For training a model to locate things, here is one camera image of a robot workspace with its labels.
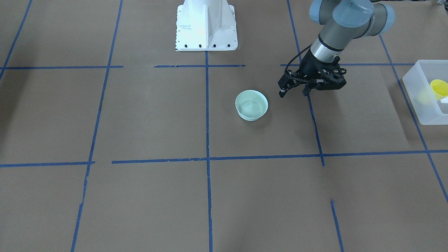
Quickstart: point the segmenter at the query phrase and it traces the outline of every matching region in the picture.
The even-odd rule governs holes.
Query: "yellow cup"
[[[431,81],[431,89],[436,100],[441,100],[448,96],[448,83],[443,80]]]

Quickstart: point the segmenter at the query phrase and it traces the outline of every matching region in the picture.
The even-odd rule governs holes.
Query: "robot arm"
[[[395,21],[395,12],[387,4],[373,4],[369,0],[314,0],[310,18],[323,29],[315,42],[305,48],[296,72],[288,70],[278,81],[280,97],[298,85],[305,84],[303,95],[313,89],[341,89],[347,82],[345,69],[340,68],[339,55],[352,39],[374,36],[386,32]]]

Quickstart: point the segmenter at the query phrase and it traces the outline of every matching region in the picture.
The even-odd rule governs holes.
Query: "plastic bin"
[[[403,83],[421,124],[448,125],[448,104],[437,101],[430,87],[434,79],[448,82],[448,60],[417,61]]]

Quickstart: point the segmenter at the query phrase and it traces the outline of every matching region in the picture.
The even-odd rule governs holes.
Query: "light blue joint cap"
[[[320,6],[322,6],[323,0],[314,0],[310,7],[310,18],[314,22],[321,24],[319,22],[319,13],[320,13]]]
[[[393,10],[392,6],[390,6],[388,4],[381,4],[381,5],[386,7],[388,17],[386,19],[386,24],[384,25],[384,28],[379,32],[379,34],[382,34],[382,33],[385,33],[386,31],[388,31],[393,26],[393,23],[395,22],[395,11]]]
[[[333,10],[333,19],[343,27],[356,28],[365,25],[374,11],[369,0],[342,0]]]

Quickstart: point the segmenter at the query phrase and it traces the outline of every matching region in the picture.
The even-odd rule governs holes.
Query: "white mounting bracket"
[[[177,7],[177,51],[238,48],[235,8],[227,0],[185,0]]]

